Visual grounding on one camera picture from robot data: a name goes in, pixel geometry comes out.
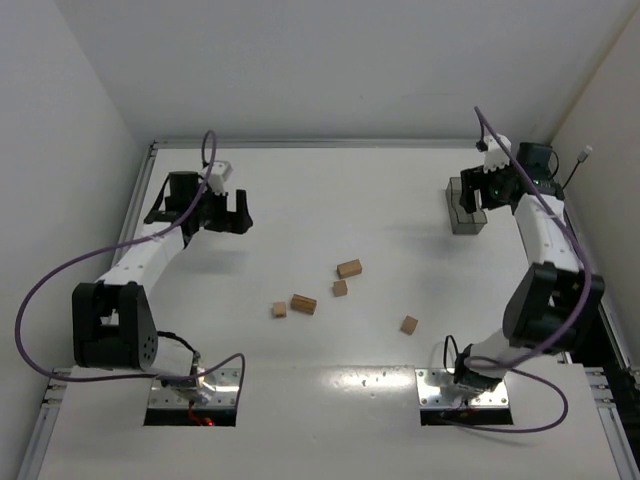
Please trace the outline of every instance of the gray wall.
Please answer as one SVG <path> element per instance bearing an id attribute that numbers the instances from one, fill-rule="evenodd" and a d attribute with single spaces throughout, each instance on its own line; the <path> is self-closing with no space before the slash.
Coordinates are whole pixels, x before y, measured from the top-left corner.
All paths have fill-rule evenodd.
<path id="1" fill-rule="evenodd" d="M 634 0 L 56 0 L 139 138 L 540 140 Z"/>
<path id="2" fill-rule="evenodd" d="M 45 380 L 19 358 L 13 322 L 48 270 L 117 239 L 142 149 L 52 0 L 0 2 L 0 478 L 17 473 Z M 45 286 L 27 311 L 29 351 L 72 364 L 70 299 L 109 258 Z"/>
<path id="3" fill-rule="evenodd" d="M 564 178 L 583 146 L 593 147 L 567 188 L 569 205 L 596 256 L 615 301 L 614 320 L 632 352 L 640 352 L 639 46 L 636 13 L 553 141 Z"/>

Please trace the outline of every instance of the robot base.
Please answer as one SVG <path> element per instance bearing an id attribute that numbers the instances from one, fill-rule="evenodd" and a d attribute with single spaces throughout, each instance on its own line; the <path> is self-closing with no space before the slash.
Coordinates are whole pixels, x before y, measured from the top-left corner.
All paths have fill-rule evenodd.
<path id="1" fill-rule="evenodd" d="M 416 384 L 421 425 L 447 426 L 443 419 L 467 425 L 513 425 L 504 382 L 493 392 L 470 397 L 444 368 L 417 368 Z"/>
<path id="2" fill-rule="evenodd" d="M 236 397 L 240 368 L 221 368 L 207 375 L 203 384 L 191 392 L 178 392 L 154 380 L 149 392 L 144 425 L 198 426 L 189 418 L 189 400 L 195 398 L 193 414 L 199 419 L 210 419 L 217 427 L 236 426 Z"/>

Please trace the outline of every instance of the small wooden cube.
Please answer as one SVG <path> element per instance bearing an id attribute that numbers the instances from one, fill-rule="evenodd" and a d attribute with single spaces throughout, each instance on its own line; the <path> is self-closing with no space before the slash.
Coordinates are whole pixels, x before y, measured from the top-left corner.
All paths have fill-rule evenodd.
<path id="1" fill-rule="evenodd" d="M 313 298 L 303 297 L 302 295 L 293 295 L 291 298 L 291 310 L 313 315 L 316 311 L 318 301 Z"/>
<path id="2" fill-rule="evenodd" d="M 275 318 L 284 318 L 287 316 L 287 304 L 284 302 L 276 302 L 273 304 L 272 311 Z"/>
<path id="3" fill-rule="evenodd" d="M 350 262 L 341 263 L 338 265 L 338 277 L 349 278 L 362 273 L 362 265 L 359 259 L 351 260 Z"/>
<path id="4" fill-rule="evenodd" d="M 346 280 L 338 280 L 333 282 L 333 295 L 335 297 L 344 297 L 347 294 L 347 282 Z"/>
<path id="5" fill-rule="evenodd" d="M 407 335 L 412 335 L 413 332 L 416 331 L 416 327 L 418 326 L 418 321 L 407 315 L 407 317 L 402 322 L 402 326 L 400 327 L 400 331 L 406 333 Z"/>

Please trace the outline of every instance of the wooden block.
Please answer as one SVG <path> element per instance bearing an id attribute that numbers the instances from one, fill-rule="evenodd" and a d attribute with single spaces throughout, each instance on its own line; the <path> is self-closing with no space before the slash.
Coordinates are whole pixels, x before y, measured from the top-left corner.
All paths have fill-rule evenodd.
<path id="1" fill-rule="evenodd" d="M 275 318 L 284 318 L 287 316 L 287 304 L 284 302 L 276 302 L 273 304 L 272 311 Z"/>
<path id="2" fill-rule="evenodd" d="M 318 302 L 313 298 L 303 297 L 302 295 L 294 295 L 291 298 L 291 310 L 308 313 L 309 315 L 315 313 L 317 304 Z"/>
<path id="3" fill-rule="evenodd" d="M 400 330 L 406 333 L 407 335 L 412 335 L 413 332 L 416 331 L 417 326 L 418 326 L 418 321 L 415 318 L 407 315 L 407 318 L 405 318 L 404 321 L 402 322 L 402 326 L 400 327 Z"/>
<path id="4" fill-rule="evenodd" d="M 347 282 L 346 280 L 338 280 L 333 282 L 333 295 L 336 297 L 344 297 L 347 294 Z"/>
<path id="5" fill-rule="evenodd" d="M 338 276 L 340 278 L 349 278 L 362 273 L 362 265 L 359 259 L 338 265 Z"/>

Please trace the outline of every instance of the purple cable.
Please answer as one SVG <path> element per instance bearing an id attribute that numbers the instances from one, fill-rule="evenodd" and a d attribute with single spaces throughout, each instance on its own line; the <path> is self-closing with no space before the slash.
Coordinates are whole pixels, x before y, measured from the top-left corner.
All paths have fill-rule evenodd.
<path id="1" fill-rule="evenodd" d="M 484 360 L 486 362 L 494 363 L 494 364 L 498 363 L 496 360 L 493 360 L 492 358 L 488 358 L 488 357 L 475 357 L 475 358 Z M 556 393 L 560 395 L 560 398 L 562 399 L 562 413 L 560 414 L 560 416 L 553 422 L 548 423 L 546 425 L 542 425 L 541 427 L 527 427 L 527 428 L 513 428 L 513 429 L 480 426 L 480 425 L 467 425 L 464 423 L 452 422 L 450 420 L 445 420 L 445 419 L 441 419 L 441 422 L 446 423 L 447 425 L 452 425 L 454 427 L 463 427 L 470 430 L 477 430 L 480 432 L 539 433 L 539 432 L 544 432 L 545 430 L 551 430 L 552 428 L 557 427 L 558 425 L 560 425 L 562 422 L 565 421 L 565 419 L 567 418 L 567 415 L 569 414 L 569 400 L 567 399 L 567 396 L 564 394 L 564 392 L 560 390 L 560 387 L 551 383 L 549 380 L 545 380 L 544 378 L 534 375 L 532 373 L 523 372 L 522 370 L 518 370 L 517 368 L 511 368 L 510 370 L 513 373 L 522 375 L 523 377 L 530 378 L 531 380 L 535 380 L 536 382 L 544 383 L 546 386 L 548 386 L 552 390 L 555 390 Z"/>
<path id="2" fill-rule="evenodd" d="M 567 240 L 569 240 L 569 243 L 571 244 L 571 246 L 576 252 L 576 255 L 578 256 L 578 259 L 582 262 L 582 265 L 584 266 L 584 286 L 582 287 L 582 292 L 580 292 L 580 297 L 578 298 L 578 302 L 576 303 L 575 308 L 571 311 L 571 314 L 569 315 L 569 318 L 567 318 L 567 321 L 564 322 L 562 326 L 553 335 L 549 336 L 549 338 L 547 338 L 544 342 L 542 342 L 536 348 L 532 349 L 530 352 L 527 352 L 524 355 L 514 360 L 511 360 L 510 362 L 502 363 L 502 362 L 496 361 L 495 365 L 489 366 L 489 365 L 477 365 L 473 363 L 473 360 L 487 360 L 486 358 L 483 358 L 483 357 L 469 357 L 465 361 L 465 365 L 467 365 L 468 367 L 473 367 L 474 369 L 478 369 L 478 370 L 480 369 L 485 369 L 485 370 L 510 369 L 511 370 L 514 367 L 517 367 L 518 365 L 520 365 L 522 362 L 543 353 L 546 349 L 548 349 L 553 344 L 555 344 L 567 332 L 567 330 L 569 330 L 571 326 L 576 322 L 576 320 L 578 319 L 578 316 L 580 315 L 580 313 L 582 313 L 582 309 L 587 303 L 589 292 L 591 291 L 591 278 L 592 278 L 593 271 L 591 269 L 591 264 L 589 263 L 589 260 L 587 259 L 587 256 L 584 253 L 584 250 L 582 250 L 582 247 L 578 243 L 578 240 L 576 240 L 576 238 L 573 236 L 569 228 L 567 228 L 567 226 L 562 222 L 562 220 L 556 217 L 555 213 L 553 212 L 549 204 L 545 201 L 545 199 L 542 197 L 542 195 L 536 188 L 535 184 L 529 178 L 529 175 L 527 175 L 527 172 L 525 172 L 524 168 L 522 168 L 522 165 L 518 163 L 518 161 L 513 156 L 513 154 L 509 151 L 506 145 L 502 142 L 502 140 L 500 140 L 500 137 L 498 136 L 494 128 L 491 126 L 489 121 L 486 119 L 486 117 L 482 114 L 480 109 L 478 107 L 474 107 L 474 110 L 476 112 L 476 115 L 478 115 L 478 120 L 480 120 L 480 124 L 486 127 L 487 131 L 496 140 L 496 142 L 498 143 L 502 151 L 509 157 L 509 160 L 515 167 L 520 177 L 522 177 L 522 180 L 524 181 L 524 183 L 526 184 L 527 190 L 533 195 L 535 195 L 535 197 L 538 199 L 538 202 L 540 202 L 542 207 L 546 210 L 547 214 L 549 214 L 549 216 L 553 219 L 553 221 L 556 223 L 556 225 L 558 226 L 562 234 L 567 238 Z"/>
<path id="3" fill-rule="evenodd" d="M 216 158 L 216 150 L 217 150 L 217 146 L 218 146 L 218 139 L 216 137 L 216 133 L 213 130 L 209 130 L 209 131 L 207 131 L 207 133 L 205 133 L 204 138 L 202 139 L 202 147 L 200 149 L 200 155 L 202 157 L 202 163 L 203 163 L 203 165 L 206 165 L 206 163 L 207 163 L 206 158 L 205 158 L 205 148 L 207 146 L 207 140 L 209 139 L 209 136 L 211 136 L 212 145 L 211 145 L 211 157 L 209 159 L 209 165 L 207 166 L 207 171 L 205 172 L 204 179 L 203 179 L 202 183 L 200 184 L 200 188 L 198 188 L 198 192 L 196 193 L 196 196 L 193 198 L 193 201 L 189 205 L 189 208 L 187 208 L 187 210 L 180 216 L 180 218 L 178 218 L 175 222 L 173 222 L 171 225 L 169 225 L 164 230 L 161 230 L 160 232 L 157 232 L 157 233 L 155 233 L 153 235 L 148 235 L 146 237 L 136 238 L 135 240 L 130 240 L 130 241 L 127 241 L 127 242 L 118 243 L 118 244 L 115 244 L 115 245 L 111 245 L 109 247 L 99 248 L 99 249 L 94 250 L 92 252 L 85 253 L 84 255 L 80 255 L 79 257 L 73 258 L 73 259 L 69 260 L 68 262 L 65 262 L 62 265 L 60 265 L 60 266 L 54 268 L 53 270 L 51 270 L 44 277 L 42 277 L 38 281 L 38 283 L 36 283 L 33 286 L 33 288 L 31 288 L 31 290 L 29 290 L 29 292 L 25 296 L 24 300 L 20 304 L 20 308 L 18 309 L 18 314 L 16 316 L 16 323 L 15 323 L 15 327 L 14 327 L 14 339 L 15 339 L 15 342 L 16 342 L 16 347 L 18 349 L 18 353 L 20 354 L 22 359 L 27 363 L 27 365 L 29 365 L 37 373 L 39 373 L 40 375 L 43 375 L 43 376 L 45 376 L 47 378 L 52 378 L 54 380 L 60 380 L 60 381 L 64 381 L 64 382 L 73 382 L 73 383 L 93 383 L 93 382 L 105 382 L 105 381 L 110 381 L 110 380 L 127 380 L 127 379 L 135 379 L 135 378 L 157 378 L 157 379 L 160 379 L 160 380 L 181 381 L 181 380 L 193 380 L 193 379 L 196 379 L 198 377 L 203 377 L 203 376 L 213 372 L 214 370 L 217 370 L 218 368 L 222 367 L 223 365 L 226 365 L 227 363 L 231 362 L 232 360 L 235 360 L 236 358 L 240 358 L 240 360 L 242 361 L 242 373 L 240 374 L 240 380 L 238 382 L 238 395 L 237 395 L 237 398 L 236 398 L 236 404 L 238 404 L 238 402 L 240 400 L 240 393 L 242 392 L 242 384 L 244 382 L 244 373 L 245 373 L 245 365 L 246 365 L 246 359 L 245 359 L 245 356 L 242 353 L 236 353 L 234 355 L 231 355 L 227 359 L 225 359 L 222 362 L 220 362 L 218 365 L 215 365 L 215 366 L 213 366 L 211 368 L 208 368 L 208 369 L 204 370 L 201 373 L 197 373 L 197 374 L 189 375 L 189 376 L 185 376 L 185 377 L 170 376 L 170 375 L 154 375 L 154 374 L 151 374 L 151 373 L 132 373 L 132 374 L 126 374 L 126 375 L 109 375 L 109 376 L 99 376 L 99 377 L 73 378 L 73 377 L 66 377 L 66 376 L 63 376 L 63 375 L 55 374 L 55 373 L 53 373 L 53 372 L 41 367 L 40 365 L 38 365 L 29 356 L 29 354 L 27 353 L 27 351 L 24 348 L 24 345 L 22 343 L 22 333 L 21 333 L 22 320 L 24 318 L 24 313 L 25 313 L 25 310 L 27 308 L 27 305 L 29 304 L 29 302 L 31 301 L 33 296 L 36 294 L 36 292 L 38 290 L 40 290 L 40 288 L 45 283 L 47 283 L 51 278 L 53 278 L 55 275 L 57 275 L 58 273 L 60 273 L 61 271 L 65 270 L 65 269 L 71 267 L 72 265 L 75 265 L 76 263 L 80 263 L 80 262 L 82 262 L 84 260 L 87 260 L 89 258 L 98 256 L 98 255 L 101 255 L 103 253 L 112 252 L 112 251 L 118 250 L 120 248 L 132 247 L 134 245 L 139 245 L 141 243 L 148 242 L 148 241 L 153 240 L 153 239 L 155 239 L 157 237 L 162 237 L 162 236 L 166 235 L 167 233 L 171 232 L 172 230 L 178 228 L 180 225 L 182 225 L 182 223 L 184 223 L 184 221 L 187 218 L 189 218 L 189 215 L 191 215 L 191 213 L 193 213 L 193 210 L 196 208 L 196 205 L 200 201 L 200 198 L 202 197 L 202 195 L 203 195 L 203 193 L 204 193 L 204 191 L 206 189 L 207 183 L 209 181 L 209 177 L 211 176 L 211 170 L 213 169 L 213 162 L 215 161 L 215 158 Z"/>

